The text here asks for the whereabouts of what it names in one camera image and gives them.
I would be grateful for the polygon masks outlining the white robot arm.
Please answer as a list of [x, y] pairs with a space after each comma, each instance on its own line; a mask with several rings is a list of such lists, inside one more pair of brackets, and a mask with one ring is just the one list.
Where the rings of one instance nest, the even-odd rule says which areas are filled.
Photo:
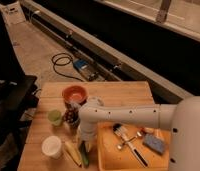
[[200, 171], [200, 96], [178, 104], [102, 106], [98, 98], [79, 109], [79, 136], [84, 141], [96, 135], [99, 122], [116, 122], [171, 132], [169, 171]]

